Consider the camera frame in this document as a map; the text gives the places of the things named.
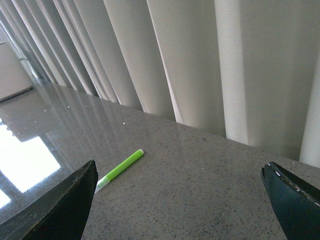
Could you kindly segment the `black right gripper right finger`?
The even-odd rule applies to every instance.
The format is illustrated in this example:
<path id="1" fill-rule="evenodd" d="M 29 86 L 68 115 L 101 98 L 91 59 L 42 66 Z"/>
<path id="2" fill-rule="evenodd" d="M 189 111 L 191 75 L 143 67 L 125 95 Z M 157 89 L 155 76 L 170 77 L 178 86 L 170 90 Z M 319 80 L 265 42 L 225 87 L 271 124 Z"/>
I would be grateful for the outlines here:
<path id="1" fill-rule="evenodd" d="M 261 168 L 261 180 L 286 238 L 318 240 L 320 190 L 275 162 Z"/>

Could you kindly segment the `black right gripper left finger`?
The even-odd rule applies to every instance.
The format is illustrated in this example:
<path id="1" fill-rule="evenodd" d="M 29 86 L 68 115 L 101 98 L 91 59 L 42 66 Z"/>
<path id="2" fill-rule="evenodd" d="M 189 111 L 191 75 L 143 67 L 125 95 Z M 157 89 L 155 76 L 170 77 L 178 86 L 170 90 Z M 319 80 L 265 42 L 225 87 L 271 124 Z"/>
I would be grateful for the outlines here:
<path id="1" fill-rule="evenodd" d="M 88 161 L 31 205 L 0 225 L 2 240 L 80 240 L 94 193 L 98 172 Z"/>

